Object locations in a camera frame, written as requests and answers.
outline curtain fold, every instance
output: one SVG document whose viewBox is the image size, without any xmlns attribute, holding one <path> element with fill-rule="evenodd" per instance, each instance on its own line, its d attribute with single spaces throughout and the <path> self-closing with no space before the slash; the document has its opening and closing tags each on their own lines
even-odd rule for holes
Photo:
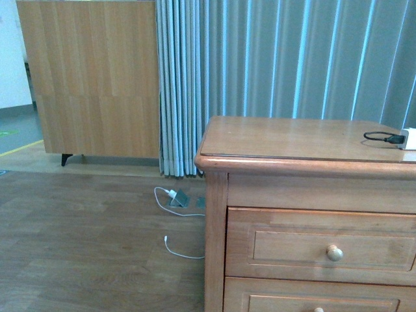
<svg viewBox="0 0 416 312">
<path fill-rule="evenodd" d="M 157 0 L 161 171 L 213 115 L 416 127 L 416 1 Z"/>
<path fill-rule="evenodd" d="M 157 0 L 156 5 L 160 169 L 166 176 L 194 176 L 194 158 L 205 125 L 200 79 L 200 4 L 191 0 Z"/>
</svg>

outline gray floor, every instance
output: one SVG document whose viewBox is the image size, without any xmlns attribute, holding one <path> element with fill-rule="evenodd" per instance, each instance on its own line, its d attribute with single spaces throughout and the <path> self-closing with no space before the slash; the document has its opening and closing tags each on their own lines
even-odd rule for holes
<svg viewBox="0 0 416 312">
<path fill-rule="evenodd" d="M 18 131 L 0 137 L 0 154 L 43 139 L 34 105 L 0 109 L 0 132 Z"/>
</svg>

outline black cabinet leg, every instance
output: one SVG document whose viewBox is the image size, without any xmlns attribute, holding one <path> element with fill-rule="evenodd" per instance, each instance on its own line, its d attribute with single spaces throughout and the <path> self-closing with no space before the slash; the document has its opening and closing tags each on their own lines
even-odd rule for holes
<svg viewBox="0 0 416 312">
<path fill-rule="evenodd" d="M 62 167 L 65 167 L 66 161 L 68 160 L 68 158 L 70 158 L 73 154 L 62 154 L 62 161 L 61 161 L 61 165 Z"/>
</svg>

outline nightstand drawer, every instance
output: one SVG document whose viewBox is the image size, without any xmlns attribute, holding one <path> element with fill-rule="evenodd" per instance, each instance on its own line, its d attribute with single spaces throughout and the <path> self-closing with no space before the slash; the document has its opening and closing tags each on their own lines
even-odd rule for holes
<svg viewBox="0 0 416 312">
<path fill-rule="evenodd" d="M 416 180 L 229 175 L 228 206 L 416 213 Z"/>
<path fill-rule="evenodd" d="M 413 312 L 415 297 L 411 287 L 226 278 L 224 311 Z"/>
<path fill-rule="evenodd" d="M 226 275 L 409 285 L 415 224 L 413 215 L 229 208 Z"/>
</svg>

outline drawer knob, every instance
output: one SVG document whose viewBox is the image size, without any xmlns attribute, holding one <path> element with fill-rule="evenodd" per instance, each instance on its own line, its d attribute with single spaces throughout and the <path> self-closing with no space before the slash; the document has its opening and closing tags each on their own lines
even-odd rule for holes
<svg viewBox="0 0 416 312">
<path fill-rule="evenodd" d="M 326 249 L 326 255 L 331 261 L 339 261 L 344 257 L 344 253 L 336 245 L 331 245 Z"/>
</svg>

